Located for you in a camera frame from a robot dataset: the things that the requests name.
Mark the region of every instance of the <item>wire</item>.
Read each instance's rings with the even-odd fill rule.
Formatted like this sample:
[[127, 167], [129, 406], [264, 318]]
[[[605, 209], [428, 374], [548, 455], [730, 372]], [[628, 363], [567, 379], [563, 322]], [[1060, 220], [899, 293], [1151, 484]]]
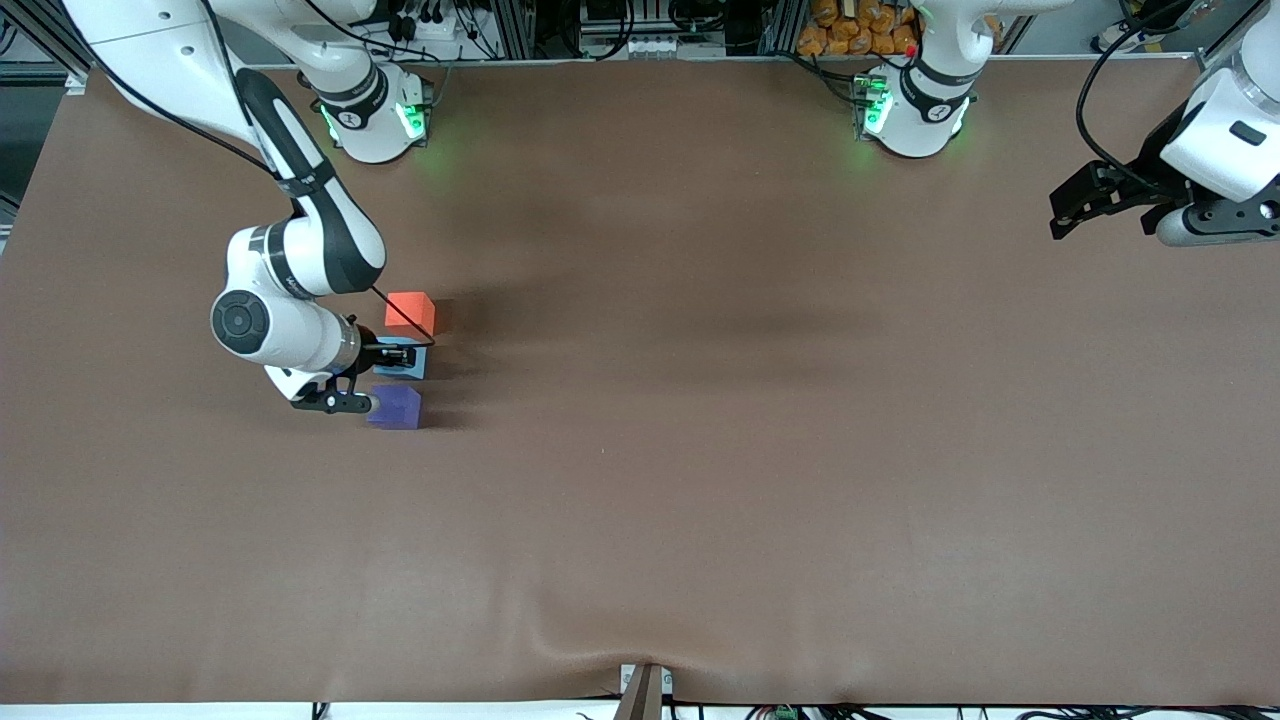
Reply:
[[401, 345], [399, 347], [431, 347], [433, 345], [435, 345], [435, 338], [431, 336], [431, 333], [426, 332], [426, 328], [424, 328], [417, 322], [415, 322], [413, 318], [410, 318], [408, 315], [406, 315], [404, 311], [401, 310], [398, 305], [396, 305], [394, 302], [392, 302], [390, 297], [387, 297], [385, 292], [378, 290], [378, 286], [375, 286], [375, 284], [369, 286], [369, 290], [374, 291], [374, 295], [376, 295], [378, 297], [381, 297], [383, 302], [385, 302], [388, 307], [390, 307], [392, 310], [394, 310], [397, 315], [399, 315], [401, 318], [403, 318], [406, 323], [413, 325], [413, 329], [416, 329], [417, 332], [422, 333], [422, 337], [426, 338], [426, 342], [413, 343], [413, 345]]
[[209, 13], [209, 23], [214, 26], [214, 38], [218, 40], [218, 51], [223, 54], [223, 63], [227, 64], [227, 78], [232, 82], [232, 92], [236, 95], [236, 104], [239, 105], [241, 117], [244, 118], [244, 124], [252, 131], [253, 118], [248, 115], [244, 96], [241, 95], [239, 85], [236, 82], [236, 69], [232, 68], [232, 58], [227, 51], [227, 38], [223, 37], [223, 26], [218, 23], [218, 14], [214, 13], [214, 6], [210, 5], [209, 0], [200, 0], [200, 4], [205, 6], [205, 12]]
[[[246, 163], [256, 167], [257, 169], [262, 170], [264, 173], [271, 176], [273, 178], [276, 177], [275, 172], [271, 168], [266, 167], [266, 164], [262, 163], [261, 160], [259, 160], [257, 158], [250, 155], [248, 152], [244, 152], [239, 147], [236, 147], [234, 145], [232, 145], [230, 142], [227, 142], [225, 140], [218, 137], [216, 135], [212, 135], [212, 133], [205, 131], [204, 128], [201, 128], [198, 126], [195, 126], [195, 124], [192, 124], [192, 123], [189, 123], [189, 122], [179, 118], [178, 115], [174, 115], [169, 110], [165, 110], [160, 105], [156, 105], [155, 101], [152, 101], [150, 97], [147, 97], [147, 96], [142, 95], [141, 92], [138, 92], [137, 90], [134, 90], [133, 86], [131, 86], [128, 82], [125, 82], [124, 78], [122, 78], [119, 74], [116, 74], [115, 70], [113, 70], [111, 68], [109, 68], [106, 65], [106, 63], [104, 63], [102, 59], [99, 58], [97, 53], [93, 51], [93, 49], [90, 46], [88, 41], [84, 40], [84, 35], [79, 31], [78, 27], [76, 27], [74, 23], [72, 23], [72, 29], [76, 32], [76, 38], [79, 40], [79, 44], [88, 51], [88, 54], [93, 58], [93, 60], [97, 63], [97, 67], [102, 69], [102, 72], [106, 74], [106, 77], [109, 77], [111, 79], [111, 82], [114, 82], [115, 85], [118, 85], [122, 90], [124, 90], [125, 92], [128, 92], [129, 95], [132, 95], [134, 99], [137, 99], [138, 102], [142, 102], [150, 110], [152, 110], [155, 114], [160, 115], [161, 118], [164, 118], [164, 119], [166, 119], [166, 120], [169, 120], [172, 123], [174, 123], [175, 126], [178, 126], [178, 127], [180, 127], [183, 129], [188, 129], [188, 131], [198, 135], [200, 137], [204, 137], [209, 142], [212, 142], [214, 145], [218, 145], [218, 146], [220, 146], [220, 147], [223, 147], [223, 149], [225, 149], [225, 150], [228, 150], [230, 152], [234, 152], [242, 160], [244, 160]], [[228, 73], [230, 72], [230, 65], [228, 65], [227, 72]], [[234, 78], [232, 79], [232, 87], [236, 87]]]
[[689, 15], [687, 20], [681, 19], [677, 12], [678, 6], [680, 0], [669, 0], [667, 3], [667, 19], [671, 20], [671, 24], [680, 28], [681, 32], [710, 32], [724, 27], [724, 9], [727, 5], [721, 5], [719, 14], [701, 27], [698, 26], [698, 20], [694, 19], [692, 14]]
[[[489, 38], [485, 37], [484, 27], [480, 24], [480, 20], [476, 19], [476, 9], [471, 5], [470, 0], [456, 0], [453, 3], [453, 8], [454, 10], [457, 10], [458, 19], [462, 20], [463, 27], [466, 27], [467, 24], [467, 18], [462, 17], [462, 9], [466, 8], [467, 17], [470, 18], [471, 22], [471, 28], [467, 29], [467, 37], [471, 40], [471, 44], [476, 46], [477, 50], [485, 54], [486, 58], [489, 58], [490, 60], [497, 60], [498, 51], [493, 49], [493, 45], [489, 45]], [[471, 36], [472, 32], [476, 33], [475, 37]]]
[[[5, 19], [4, 26], [0, 27], [3, 27], [3, 29], [0, 29], [0, 42], [4, 42], [4, 47], [0, 47], [0, 55], [4, 55], [13, 47], [13, 44], [18, 41], [18, 26]], [[10, 29], [13, 31], [13, 35], [10, 35], [6, 41], [5, 35], [8, 35]]]
[[431, 109], [433, 110], [436, 106], [439, 106], [439, 104], [440, 104], [442, 100], [444, 100], [444, 91], [445, 91], [445, 88], [449, 87], [449, 77], [453, 74], [453, 65], [457, 65], [458, 60], [461, 60], [461, 59], [462, 59], [462, 46], [458, 45], [458, 58], [457, 58], [457, 60], [453, 60], [452, 63], [449, 63], [449, 65], [447, 68], [444, 68], [444, 79], [440, 81], [440, 90], [438, 90], [434, 94], [434, 97], [431, 97]]
[[325, 14], [325, 12], [321, 10], [319, 5], [315, 4], [315, 0], [302, 0], [302, 1], [306, 3], [312, 10], [315, 10], [315, 13], [317, 15], [320, 15], [320, 19], [323, 19], [326, 23], [329, 23], [330, 26], [333, 26], [334, 29], [337, 29], [338, 32], [346, 35], [347, 37], [351, 37], [352, 40], [358, 40], [362, 44], [374, 45], [376, 47], [385, 47], [387, 50], [396, 50], [398, 53], [413, 53], [415, 55], [419, 55], [422, 59], [431, 60], [433, 63], [443, 63], [444, 61], [444, 60], [440, 60], [439, 58], [436, 58], [435, 55], [431, 55], [426, 50], [413, 50], [411, 47], [397, 47], [396, 45], [388, 45], [388, 44], [383, 42], [381, 40], [372, 40], [372, 38], [369, 38], [369, 37], [360, 37], [355, 32], [351, 32], [351, 28], [344, 27], [342, 23], [339, 23], [338, 20], [330, 18], [328, 14]]
[[631, 41], [631, 33], [636, 27], [636, 9], [632, 5], [632, 0], [622, 0], [623, 12], [618, 18], [618, 41], [613, 44], [613, 47], [608, 53], [596, 58], [599, 60], [608, 60], [609, 58], [617, 55], [623, 47]]
[[608, 53], [599, 56], [591, 56], [586, 53], [582, 53], [582, 49], [579, 46], [579, 44], [571, 40], [568, 36], [568, 28], [571, 23], [568, 22], [567, 15], [570, 9], [576, 4], [577, 0], [564, 0], [563, 3], [561, 3], [561, 10], [559, 10], [561, 41], [564, 44], [564, 47], [568, 49], [571, 55], [579, 59], [590, 58], [596, 61], [608, 60], [609, 58], [621, 53], [622, 49], [627, 46], [627, 44], [631, 40], [631, 35], [635, 32], [636, 27], [636, 13], [635, 13], [635, 5], [632, 5], [632, 0], [620, 0], [618, 4], [621, 6], [620, 8], [621, 13], [618, 14], [618, 38], [613, 42], [613, 47], [611, 47]]
[[1160, 10], [1153, 13], [1149, 18], [1138, 20], [1137, 23], [1132, 24], [1129, 29], [1125, 31], [1125, 33], [1121, 35], [1115, 42], [1112, 42], [1106, 49], [1106, 51], [1102, 53], [1098, 60], [1093, 64], [1093, 68], [1089, 70], [1089, 76], [1084, 78], [1084, 86], [1080, 87], [1080, 97], [1075, 101], [1075, 129], [1079, 131], [1080, 138], [1084, 140], [1084, 143], [1089, 146], [1089, 150], [1093, 150], [1094, 155], [1107, 161], [1120, 174], [1128, 177], [1129, 179], [1137, 182], [1143, 188], [1155, 192], [1157, 195], [1176, 195], [1176, 193], [1170, 192], [1160, 187], [1158, 184], [1148, 181], [1147, 178], [1139, 176], [1138, 173], [1129, 169], [1129, 167], [1126, 167], [1124, 163], [1117, 160], [1115, 155], [1107, 152], [1107, 150], [1102, 147], [1102, 145], [1098, 143], [1097, 140], [1093, 138], [1093, 135], [1089, 132], [1089, 128], [1084, 123], [1084, 104], [1089, 99], [1089, 91], [1093, 90], [1093, 81], [1097, 79], [1098, 72], [1101, 72], [1102, 65], [1105, 65], [1106, 61], [1110, 60], [1111, 56], [1116, 54], [1116, 50], [1119, 50], [1120, 46], [1124, 45], [1126, 40], [1138, 35], [1148, 24], [1153, 23], [1156, 18], [1166, 15], [1169, 14], [1170, 10], [1176, 10], [1176, 9], [1178, 9], [1176, 4], [1161, 8]]
[[840, 90], [835, 85], [831, 85], [831, 78], [828, 78], [827, 76], [822, 74], [822, 68], [818, 67], [818, 56], [817, 55], [814, 55], [814, 58], [813, 58], [813, 69], [814, 69], [814, 73], [818, 77], [822, 78], [822, 85], [826, 85], [827, 90], [829, 90], [832, 95], [835, 95], [837, 99], [847, 102], [850, 106], [854, 106], [854, 99], [849, 97], [847, 95], [842, 95], [840, 92]]

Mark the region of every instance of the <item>blue cube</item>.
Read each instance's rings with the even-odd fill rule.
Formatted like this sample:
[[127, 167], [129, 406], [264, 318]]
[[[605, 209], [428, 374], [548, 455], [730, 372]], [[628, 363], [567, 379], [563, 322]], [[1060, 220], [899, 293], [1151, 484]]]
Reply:
[[[378, 336], [378, 342], [383, 345], [413, 345], [416, 340], [410, 340], [407, 337], [396, 336]], [[426, 379], [426, 347], [413, 348], [413, 366], [412, 368], [384, 368], [381, 365], [374, 365], [374, 374], [381, 375], [384, 378], [401, 378], [406, 380], [425, 380]]]
[[384, 430], [416, 430], [422, 414], [422, 396], [404, 384], [374, 386], [378, 409], [366, 415], [370, 425]]

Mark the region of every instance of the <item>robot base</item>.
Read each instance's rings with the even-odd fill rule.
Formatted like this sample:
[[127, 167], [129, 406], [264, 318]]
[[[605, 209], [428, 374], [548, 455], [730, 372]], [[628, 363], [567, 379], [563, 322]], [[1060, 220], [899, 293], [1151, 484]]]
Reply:
[[369, 117], [364, 128], [344, 127], [328, 111], [323, 111], [334, 146], [369, 164], [394, 160], [415, 145], [425, 147], [434, 101], [431, 83], [424, 82], [421, 77], [397, 65], [378, 67], [387, 73], [387, 100]]
[[858, 78], [855, 78], [854, 97], [872, 95], [867, 104], [854, 108], [854, 124], [859, 131], [859, 138], [876, 138], [890, 151], [904, 158], [928, 158], [946, 147], [947, 142], [960, 132], [969, 100], [965, 100], [955, 113], [950, 113], [947, 108], [951, 117], [946, 120], [931, 123], [904, 100], [902, 72], [897, 68], [881, 65]]

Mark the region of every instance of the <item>black cable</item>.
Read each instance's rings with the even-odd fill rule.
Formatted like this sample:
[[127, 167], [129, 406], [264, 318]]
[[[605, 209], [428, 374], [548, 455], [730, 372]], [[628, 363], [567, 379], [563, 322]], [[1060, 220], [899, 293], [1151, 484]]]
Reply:
[[1075, 129], [1080, 133], [1080, 138], [1084, 140], [1084, 143], [1089, 146], [1089, 150], [1093, 150], [1094, 155], [1107, 161], [1117, 173], [1137, 182], [1149, 192], [1166, 196], [1174, 196], [1176, 193], [1170, 192], [1169, 190], [1165, 190], [1158, 184], [1148, 181], [1147, 178], [1139, 176], [1138, 173], [1133, 172], [1124, 163], [1117, 160], [1115, 155], [1107, 152], [1107, 150], [1102, 147], [1102, 145], [1098, 143], [1097, 140], [1093, 140], [1093, 135], [1089, 132], [1089, 128], [1084, 123], [1084, 104], [1089, 99], [1089, 91], [1093, 90], [1093, 81], [1097, 79], [1098, 72], [1102, 70], [1102, 65], [1105, 65], [1106, 61], [1110, 60], [1112, 55], [1115, 55], [1116, 50], [1119, 50], [1120, 46], [1124, 45], [1126, 40], [1129, 40], [1134, 35], [1138, 35], [1139, 32], [1143, 31], [1143, 28], [1153, 23], [1156, 18], [1169, 14], [1170, 10], [1176, 10], [1176, 9], [1178, 5], [1169, 5], [1166, 8], [1161, 8], [1149, 18], [1146, 18], [1130, 26], [1129, 29], [1125, 31], [1125, 33], [1121, 35], [1119, 40], [1112, 42], [1106, 49], [1106, 51], [1103, 51], [1102, 55], [1098, 56], [1098, 60], [1093, 64], [1093, 68], [1089, 70], [1089, 76], [1084, 78], [1084, 86], [1080, 88], [1080, 97], [1075, 101]]
[[[205, 131], [204, 128], [201, 128], [198, 126], [195, 126], [195, 124], [192, 124], [192, 123], [189, 123], [189, 122], [179, 118], [178, 115], [174, 115], [169, 110], [165, 110], [160, 105], [156, 105], [150, 97], [142, 95], [137, 90], [133, 90], [133, 86], [131, 86], [128, 82], [125, 82], [124, 78], [122, 78], [119, 74], [115, 73], [115, 70], [113, 70], [111, 68], [106, 67], [106, 63], [104, 63], [102, 59], [97, 56], [97, 53], [93, 51], [93, 49], [90, 46], [88, 41], [84, 40], [84, 35], [79, 31], [78, 27], [76, 27], [74, 23], [72, 23], [72, 29], [76, 32], [76, 38], [84, 47], [84, 50], [88, 51], [90, 56], [93, 59], [93, 61], [97, 63], [97, 67], [101, 68], [102, 73], [105, 73], [106, 77], [109, 77], [111, 79], [111, 82], [114, 82], [115, 85], [118, 85], [122, 90], [124, 90], [125, 92], [128, 92], [129, 95], [132, 95], [134, 99], [137, 99], [138, 102], [142, 102], [150, 110], [152, 110], [155, 114], [160, 115], [161, 118], [164, 118], [164, 119], [166, 119], [166, 120], [169, 120], [172, 123], [174, 123], [175, 126], [178, 126], [178, 127], [180, 127], [183, 129], [188, 129], [188, 131], [198, 135], [200, 137], [204, 137], [209, 142], [212, 142], [214, 145], [218, 145], [219, 147], [223, 147], [225, 150], [229, 150], [230, 152], [234, 152], [242, 160], [244, 160], [246, 163], [256, 167], [257, 169], [262, 170], [264, 173], [271, 176], [273, 178], [276, 177], [275, 172], [271, 170], [271, 168], [266, 167], [266, 164], [262, 163], [261, 160], [259, 160], [257, 158], [250, 155], [248, 152], [244, 152], [239, 147], [236, 147], [234, 145], [232, 145], [230, 142], [227, 142], [225, 140], [218, 137], [216, 135], [212, 135], [212, 133]], [[227, 67], [227, 72], [230, 73], [230, 65]], [[232, 79], [232, 87], [234, 87], [234, 86], [236, 86], [236, 81], [233, 78]]]
[[620, 3], [622, 4], [622, 14], [618, 18], [618, 40], [613, 44], [613, 47], [611, 47], [608, 53], [596, 58], [596, 61], [608, 60], [621, 53], [622, 49], [631, 41], [631, 33], [635, 32], [636, 9], [632, 0], [620, 0]]
[[209, 4], [209, 0], [200, 0], [200, 4], [205, 6], [205, 12], [209, 13], [209, 23], [214, 26], [214, 38], [218, 40], [218, 50], [223, 54], [223, 63], [227, 64], [227, 78], [232, 81], [232, 94], [236, 95], [236, 104], [241, 108], [241, 117], [244, 118], [244, 124], [252, 129], [253, 118], [248, 115], [244, 96], [241, 95], [239, 85], [236, 82], [236, 69], [232, 68], [232, 58], [227, 51], [227, 38], [223, 37], [223, 26], [218, 23], [218, 14], [214, 13], [214, 6]]
[[[13, 31], [13, 35], [9, 35], [10, 29]], [[13, 49], [13, 44], [18, 41], [18, 26], [12, 24], [8, 19], [4, 20], [4, 24], [0, 26], [0, 42], [4, 42], [4, 47], [0, 47], [0, 55], [4, 55]], [[8, 41], [5, 40], [5, 35], [9, 35]]]
[[897, 63], [895, 63], [893, 60], [890, 60], [888, 58], [886, 58], [884, 55], [881, 55], [879, 53], [872, 53], [872, 51], [868, 50], [867, 54], [870, 55], [872, 58], [879, 58], [879, 60], [882, 63], [884, 63], [886, 65], [893, 68], [895, 70], [906, 72], [906, 70], [911, 69], [910, 61], [908, 61], [908, 64], [905, 64], [905, 65], [899, 65]]
[[828, 78], [827, 76], [822, 74], [822, 68], [818, 67], [818, 56], [817, 55], [814, 55], [814, 58], [813, 58], [813, 69], [814, 69], [814, 73], [817, 73], [817, 76], [822, 78], [822, 85], [826, 85], [827, 90], [829, 90], [832, 95], [835, 95], [840, 100], [847, 102], [850, 108], [854, 106], [854, 99], [849, 97], [847, 95], [842, 95], [840, 92], [840, 90], [835, 85], [831, 85], [831, 78]]
[[818, 59], [817, 59], [817, 56], [814, 58], [814, 64], [810, 65], [809, 61], [804, 59], [804, 56], [796, 55], [795, 53], [788, 53], [786, 50], [774, 50], [774, 51], [769, 53], [769, 55], [777, 55], [778, 58], [786, 58], [786, 59], [791, 60], [792, 63], [795, 63], [795, 64], [800, 65], [801, 68], [804, 68], [805, 72], [814, 73], [814, 74], [822, 76], [824, 78], [842, 79], [842, 81], [846, 81], [846, 82], [852, 82], [852, 79], [854, 79], [854, 76], [846, 76], [846, 74], [835, 73], [835, 72], [831, 72], [831, 70], [822, 69], [820, 67], [818, 67], [818, 63], [817, 63]]
[[396, 314], [399, 315], [401, 318], [404, 318], [406, 323], [413, 325], [413, 329], [416, 329], [417, 332], [422, 333], [422, 337], [426, 338], [426, 342], [413, 343], [413, 345], [401, 345], [399, 347], [431, 347], [433, 345], [435, 345], [435, 337], [433, 337], [431, 333], [426, 332], [426, 328], [424, 328], [422, 325], [420, 325], [416, 320], [413, 320], [413, 318], [410, 318], [408, 315], [406, 315], [404, 311], [401, 310], [398, 305], [396, 305], [394, 302], [392, 302], [390, 297], [387, 297], [387, 293], [384, 293], [383, 291], [378, 290], [378, 286], [375, 286], [375, 284], [374, 286], [369, 286], [369, 290], [374, 291], [374, 295], [376, 295], [378, 297], [381, 297], [383, 302], [385, 302], [388, 307], [390, 307], [392, 310], [394, 310]]
[[388, 50], [396, 50], [396, 51], [399, 51], [399, 53], [413, 53], [415, 55], [419, 55], [424, 60], [431, 60], [433, 63], [443, 63], [444, 61], [444, 60], [440, 60], [439, 58], [436, 58], [435, 55], [431, 55], [426, 50], [413, 50], [411, 47], [397, 47], [394, 45], [388, 45], [388, 44], [383, 42], [381, 40], [372, 40], [372, 38], [369, 38], [369, 37], [360, 37], [355, 32], [351, 32], [351, 28], [343, 27], [342, 23], [339, 23], [338, 20], [330, 18], [328, 14], [325, 14], [325, 12], [321, 10], [319, 5], [315, 4], [315, 0], [302, 0], [302, 1], [306, 3], [312, 10], [315, 10], [315, 14], [320, 15], [320, 19], [323, 19], [326, 23], [329, 23], [330, 26], [333, 26], [334, 29], [337, 29], [338, 32], [346, 35], [347, 37], [349, 37], [352, 40], [358, 40], [360, 42], [366, 44], [366, 45], [374, 45], [374, 46], [378, 46], [378, 47], [385, 47]]
[[680, 14], [677, 12], [681, 0], [669, 0], [667, 3], [667, 19], [671, 20], [671, 24], [676, 26], [680, 31], [694, 32], [694, 33], [712, 32], [724, 27], [724, 12], [728, 5], [721, 4], [719, 14], [716, 15], [710, 22], [699, 26], [698, 22], [694, 20], [692, 14], [689, 15], [687, 20], [680, 19]]
[[471, 5], [470, 0], [454, 1], [453, 9], [457, 10], [458, 19], [462, 20], [463, 26], [466, 26], [467, 19], [462, 17], [463, 8], [467, 9], [467, 15], [471, 18], [471, 29], [467, 31], [467, 38], [471, 40], [471, 44], [476, 46], [476, 50], [484, 53], [486, 58], [497, 60], [498, 51], [493, 49], [493, 45], [489, 45], [489, 38], [485, 37], [484, 28], [480, 26], [480, 20], [476, 19], [476, 9]]
[[431, 109], [433, 110], [436, 106], [440, 105], [442, 100], [444, 100], [444, 91], [448, 90], [448, 87], [449, 87], [449, 76], [453, 74], [453, 65], [457, 65], [458, 60], [461, 60], [461, 59], [462, 59], [462, 46], [458, 45], [458, 58], [457, 58], [457, 60], [453, 60], [452, 63], [449, 63], [449, 65], [447, 68], [444, 68], [444, 79], [440, 81], [440, 90], [436, 90], [435, 94], [434, 94], [434, 96], [431, 97]]

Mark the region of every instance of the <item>white robot link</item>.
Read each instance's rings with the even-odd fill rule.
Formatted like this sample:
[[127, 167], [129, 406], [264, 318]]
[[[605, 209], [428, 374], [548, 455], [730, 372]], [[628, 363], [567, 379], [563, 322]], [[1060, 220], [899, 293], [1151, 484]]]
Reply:
[[298, 65], [320, 97], [329, 132], [348, 155], [385, 163], [426, 141], [430, 86], [398, 65], [374, 63], [364, 46], [329, 24], [362, 20], [376, 3], [210, 0], [214, 13], [262, 36]]
[[960, 132], [970, 88], [991, 58], [995, 37], [986, 17], [1033, 15], [1073, 0], [911, 0], [924, 19], [915, 56], [905, 65], [870, 70], [878, 99], [860, 122], [863, 133], [905, 158], [927, 158]]
[[[372, 365], [412, 365], [417, 348], [380, 345], [353, 318], [315, 302], [372, 287], [387, 254], [378, 228], [347, 193], [280, 90], [225, 47], [202, 0], [64, 1], [100, 65], [131, 102], [259, 149], [291, 199], [292, 217], [232, 237], [227, 286], [211, 311], [218, 341], [265, 365], [294, 407], [330, 414], [372, 410], [374, 398], [355, 392], [356, 375]], [[261, 5], [271, 12], [279, 6]], [[330, 45], [328, 51], [334, 50]], [[324, 74], [311, 72], [317, 76], [314, 82]], [[339, 389], [338, 378], [349, 379], [347, 392]]]
[[1280, 5], [1217, 55], [1133, 161], [1100, 156], [1050, 195], [1055, 238], [1142, 205], [1155, 205], [1143, 232], [1174, 247], [1280, 238]]

